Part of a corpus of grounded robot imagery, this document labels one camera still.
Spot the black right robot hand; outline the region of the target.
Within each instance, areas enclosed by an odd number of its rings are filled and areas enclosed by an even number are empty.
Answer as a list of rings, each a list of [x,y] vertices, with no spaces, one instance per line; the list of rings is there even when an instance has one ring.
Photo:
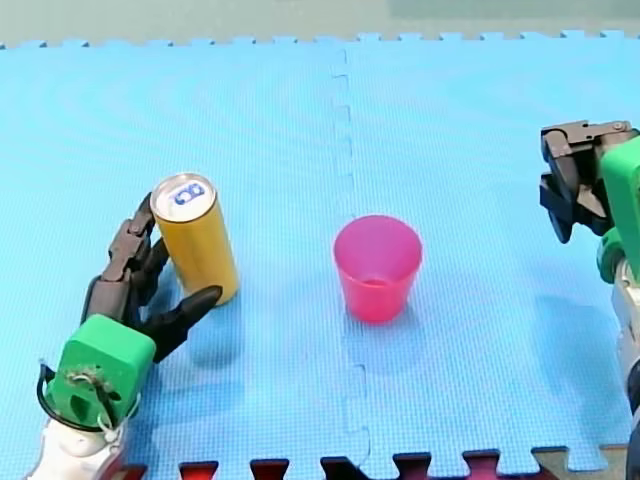
[[[569,242],[576,224],[598,236],[614,226],[601,160],[638,136],[639,130],[628,121],[580,120],[541,129],[541,153],[549,171],[540,178],[540,205],[561,243]]]

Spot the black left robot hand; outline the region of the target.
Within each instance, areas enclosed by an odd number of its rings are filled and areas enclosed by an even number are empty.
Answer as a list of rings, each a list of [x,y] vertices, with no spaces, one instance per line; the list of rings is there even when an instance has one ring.
[[[223,288],[207,286],[174,309],[141,319],[140,309],[156,294],[160,274],[169,260],[164,241],[151,241],[155,219],[150,198],[144,197],[134,216],[124,220],[114,236],[107,266],[87,289],[81,319],[101,314],[150,337],[156,345],[154,361],[159,363],[182,345],[189,330],[217,306]]]

